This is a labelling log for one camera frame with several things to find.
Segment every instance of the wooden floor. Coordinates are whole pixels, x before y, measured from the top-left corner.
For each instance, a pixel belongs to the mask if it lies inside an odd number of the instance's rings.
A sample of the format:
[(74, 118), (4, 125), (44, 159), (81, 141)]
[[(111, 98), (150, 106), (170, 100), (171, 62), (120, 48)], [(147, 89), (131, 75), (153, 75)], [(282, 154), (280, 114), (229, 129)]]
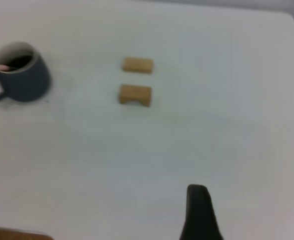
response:
[(47, 235), (21, 232), (15, 229), (0, 228), (0, 240), (53, 240), (53, 239)]

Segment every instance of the white table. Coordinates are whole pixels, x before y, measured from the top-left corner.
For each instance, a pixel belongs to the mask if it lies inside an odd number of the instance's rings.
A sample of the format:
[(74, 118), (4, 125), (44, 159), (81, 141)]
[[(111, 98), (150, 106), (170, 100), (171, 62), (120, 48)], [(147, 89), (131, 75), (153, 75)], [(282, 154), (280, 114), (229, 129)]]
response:
[[(227, 240), (294, 239), (294, 20), (150, 2), (0, 3), (0, 46), (34, 45), (53, 76), (0, 103), (0, 227), (56, 240), (176, 240), (188, 184)], [(152, 58), (152, 75), (120, 69)], [(150, 108), (117, 103), (153, 88)]]

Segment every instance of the mug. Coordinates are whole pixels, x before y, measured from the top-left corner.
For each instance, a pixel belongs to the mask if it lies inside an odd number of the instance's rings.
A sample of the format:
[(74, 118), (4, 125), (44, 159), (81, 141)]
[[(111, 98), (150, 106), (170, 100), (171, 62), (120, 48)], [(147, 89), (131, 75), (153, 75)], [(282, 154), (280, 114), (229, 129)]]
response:
[(50, 87), (50, 74), (39, 52), (25, 42), (14, 42), (0, 50), (0, 65), (10, 71), (0, 71), (0, 100), (11, 98), (31, 102), (42, 97)]

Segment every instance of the wooden block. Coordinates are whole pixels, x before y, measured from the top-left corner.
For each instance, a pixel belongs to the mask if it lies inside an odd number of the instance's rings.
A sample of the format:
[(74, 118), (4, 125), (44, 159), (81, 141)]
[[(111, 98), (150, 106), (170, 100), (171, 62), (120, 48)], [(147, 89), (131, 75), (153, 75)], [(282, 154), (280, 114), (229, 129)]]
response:
[(152, 89), (149, 86), (137, 86), (123, 84), (120, 87), (119, 102), (125, 104), (127, 102), (139, 102), (149, 107), (151, 102)]
[(126, 57), (123, 61), (122, 69), (126, 72), (152, 73), (152, 59)]

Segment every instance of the coffee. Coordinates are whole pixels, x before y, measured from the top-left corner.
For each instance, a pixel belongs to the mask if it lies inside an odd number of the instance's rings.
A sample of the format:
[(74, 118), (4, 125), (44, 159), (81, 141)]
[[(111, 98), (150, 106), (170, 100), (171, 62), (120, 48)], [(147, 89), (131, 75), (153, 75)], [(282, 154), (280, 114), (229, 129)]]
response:
[(11, 71), (21, 69), (24, 66), (26, 66), (32, 59), (32, 56), (30, 55), (23, 55), (23, 56), (18, 56), (14, 59), (9, 60), (6, 64), (8, 67), (10, 67)]

